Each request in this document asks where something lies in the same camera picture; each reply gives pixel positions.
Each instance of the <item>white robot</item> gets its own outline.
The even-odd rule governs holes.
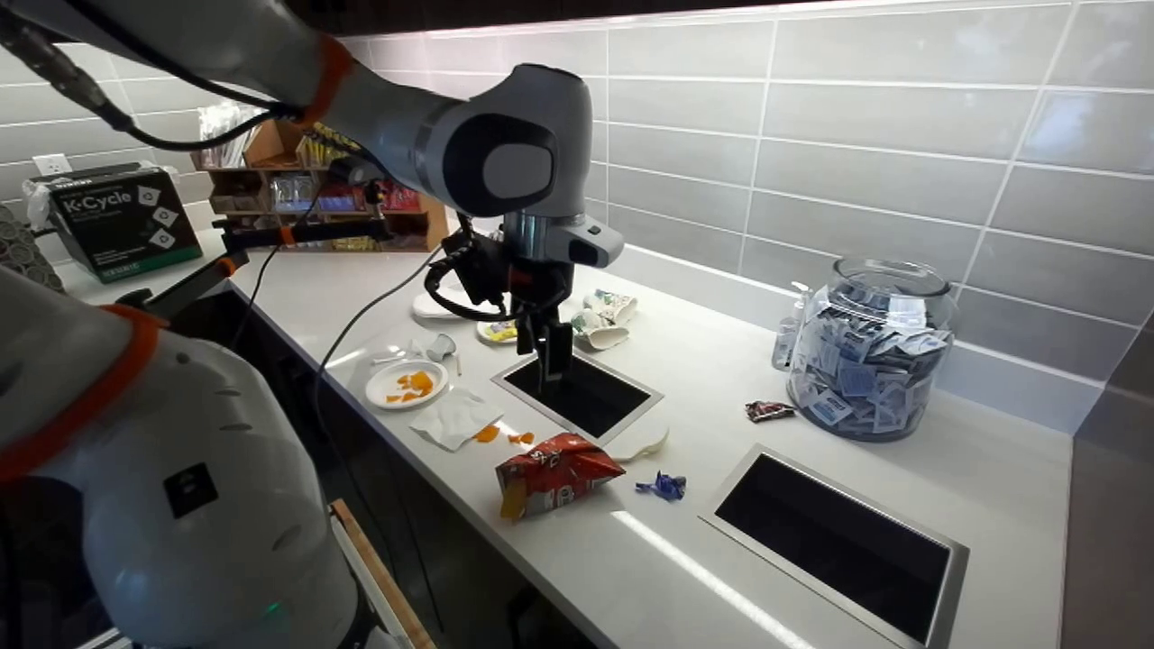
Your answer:
[[[91,108],[100,108],[91,81],[20,28],[138,55],[122,43],[128,34],[198,75],[324,112],[398,181],[460,214],[503,218],[502,243],[454,233],[425,285],[436,292],[439,273],[457,272],[471,303],[509,292],[541,380],[567,370],[572,339],[556,306],[572,263],[607,267],[624,248],[579,207],[588,91],[577,75],[523,64],[491,95],[449,101],[371,75],[273,0],[0,8],[5,43]],[[140,645],[384,645],[329,532],[318,471],[246,362],[0,272],[0,480],[15,476],[82,494],[91,577]]]

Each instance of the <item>cardboard box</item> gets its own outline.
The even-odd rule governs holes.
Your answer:
[[[106,285],[203,257],[162,168],[106,166],[50,178],[47,189],[65,248]]]

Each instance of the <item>glass jar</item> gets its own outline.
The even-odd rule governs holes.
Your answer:
[[[816,425],[854,440],[916,428],[930,376],[952,335],[942,318],[949,282],[921,263],[836,261],[836,282],[794,315],[790,399]]]

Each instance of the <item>food container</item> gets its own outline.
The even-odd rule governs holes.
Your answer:
[[[816,425],[854,440],[916,428],[949,350],[949,282],[921,263],[836,261],[836,282],[781,322],[775,365]]]

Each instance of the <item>red snack bag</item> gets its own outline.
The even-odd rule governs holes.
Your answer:
[[[624,470],[577,431],[558,431],[497,465],[502,516],[523,519],[577,502]]]

